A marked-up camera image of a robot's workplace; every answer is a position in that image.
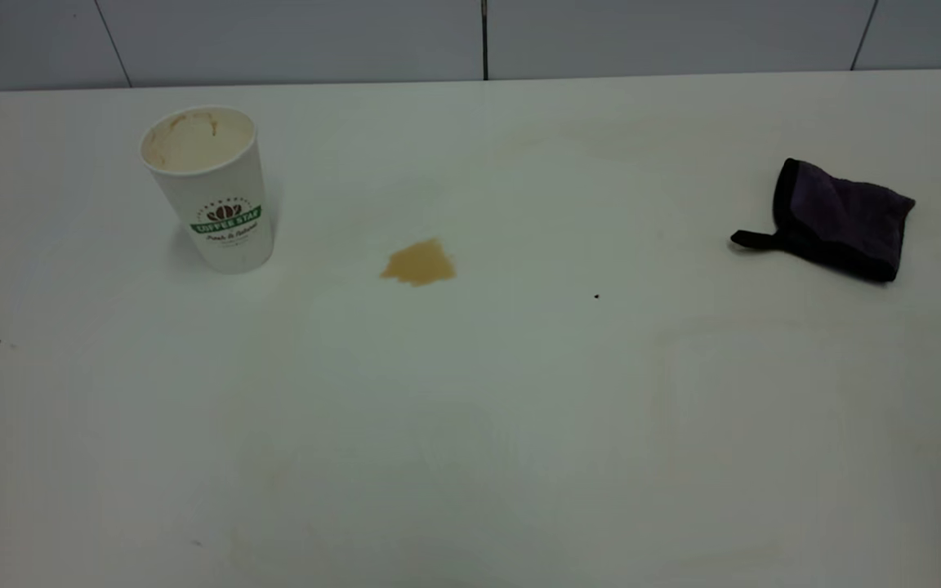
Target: coffee residue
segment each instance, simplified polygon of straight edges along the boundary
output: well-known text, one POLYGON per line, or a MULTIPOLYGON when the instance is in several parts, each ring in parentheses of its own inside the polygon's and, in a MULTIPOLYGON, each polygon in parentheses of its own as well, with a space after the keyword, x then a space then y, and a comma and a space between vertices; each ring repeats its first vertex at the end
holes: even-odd
POLYGON ((431 238, 393 254, 380 278, 396 278, 401 283, 419 287, 440 279, 456 278, 456 269, 445 256, 441 242, 431 238))

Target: black trim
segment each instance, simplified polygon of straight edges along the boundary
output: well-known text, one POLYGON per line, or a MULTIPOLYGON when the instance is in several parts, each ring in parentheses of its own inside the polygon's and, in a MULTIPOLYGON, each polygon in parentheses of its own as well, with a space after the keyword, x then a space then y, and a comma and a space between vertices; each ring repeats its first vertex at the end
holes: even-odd
POLYGON ((104 11, 100 9, 100 0, 93 0, 93 5, 96 7, 97 14, 100 15, 100 22, 104 23, 104 30, 108 31, 108 41, 111 41, 111 48, 115 50, 115 57, 118 60, 119 67, 123 68, 123 75, 126 77, 126 83, 130 88, 133 87, 133 82, 130 82, 130 74, 126 71, 126 64, 123 63, 123 56, 118 54, 118 46, 115 45, 115 37, 111 36, 111 29, 108 29, 108 21, 104 18, 104 11))
POLYGON ((481 72, 488 82, 488 0, 481 0, 481 72))
POLYGON ((863 27, 863 36, 859 38, 859 46, 855 48, 855 57, 852 57, 852 66, 849 71, 855 71, 855 64, 859 61, 859 53, 863 52, 863 44, 866 43, 867 33, 870 33, 870 23, 873 22, 874 12, 877 12, 877 3, 881 0, 873 0, 873 7, 870 7, 870 16, 866 19, 866 26, 863 27))

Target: cloth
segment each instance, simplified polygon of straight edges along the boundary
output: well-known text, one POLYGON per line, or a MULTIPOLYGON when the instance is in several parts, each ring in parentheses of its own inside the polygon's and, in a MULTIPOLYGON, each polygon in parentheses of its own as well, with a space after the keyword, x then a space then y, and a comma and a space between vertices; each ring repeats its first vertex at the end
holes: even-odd
POLYGON ((736 231, 733 243, 781 249, 875 282, 899 272, 907 215, 916 202, 884 186, 833 178, 788 159, 776 182, 774 234, 736 231))

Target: green label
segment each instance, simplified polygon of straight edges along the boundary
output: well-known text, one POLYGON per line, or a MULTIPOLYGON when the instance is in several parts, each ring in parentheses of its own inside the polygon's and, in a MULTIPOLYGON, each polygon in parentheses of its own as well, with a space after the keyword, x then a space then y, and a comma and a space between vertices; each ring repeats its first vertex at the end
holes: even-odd
POLYGON ((217 220, 216 223, 202 223, 201 225, 191 225, 191 228, 194 229, 194 232, 202 234, 203 232, 216 232, 223 231, 228 229, 233 229, 234 227, 242 226, 250 221, 254 221, 261 217, 261 208, 253 208, 250 212, 243 212, 240 215, 232 216, 230 219, 217 220))

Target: cup rim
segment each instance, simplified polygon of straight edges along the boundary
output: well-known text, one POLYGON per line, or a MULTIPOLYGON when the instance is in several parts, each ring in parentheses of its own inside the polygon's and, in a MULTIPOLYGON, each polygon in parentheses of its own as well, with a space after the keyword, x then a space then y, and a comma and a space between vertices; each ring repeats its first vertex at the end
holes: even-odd
POLYGON ((253 117, 247 115, 245 112, 240 111, 239 109, 236 109, 235 107, 230 107, 230 105, 191 105, 191 107, 186 107, 177 111, 173 111, 161 117, 160 119, 156 120, 156 122, 153 122, 152 124, 150 124, 150 127, 147 127, 145 134, 141 135, 139 144, 137 144, 137 157, 140 159, 140 163, 143 163, 143 165, 145 165, 147 170, 154 172, 154 174, 161 174, 162 176, 172 176, 173 178, 190 178, 193 176, 201 176, 204 174, 209 174, 209 172, 215 172, 216 170, 220 170, 223 167, 228 167, 228 165, 235 163, 235 161, 242 159, 242 156, 246 155, 246 153, 249 153, 249 150, 253 149, 253 146, 256 145, 256 135, 258 131, 259 130, 256 127, 256 122, 254 122, 253 117), (253 135, 249 138, 249 142, 245 146, 243 146, 241 149, 239 149, 239 152, 234 154, 234 157, 231 157, 227 161, 223 161, 223 163, 212 165, 212 167, 206 167, 206 168, 203 168, 202 170, 194 170, 194 171, 162 170, 162 168, 160 167, 155 167, 154 165, 147 163, 145 156, 143 156, 143 144, 147 140, 147 135, 149 135, 151 131, 156 129, 156 127, 158 127, 159 124, 165 123, 169 118, 172 118, 173 116, 180 116, 182 114, 187 114, 189 112, 210 109, 210 108, 214 108, 217 110, 229 110, 231 112, 239 113, 240 115, 245 116, 246 119, 249 120, 249 123, 252 124, 253 126, 253 135))

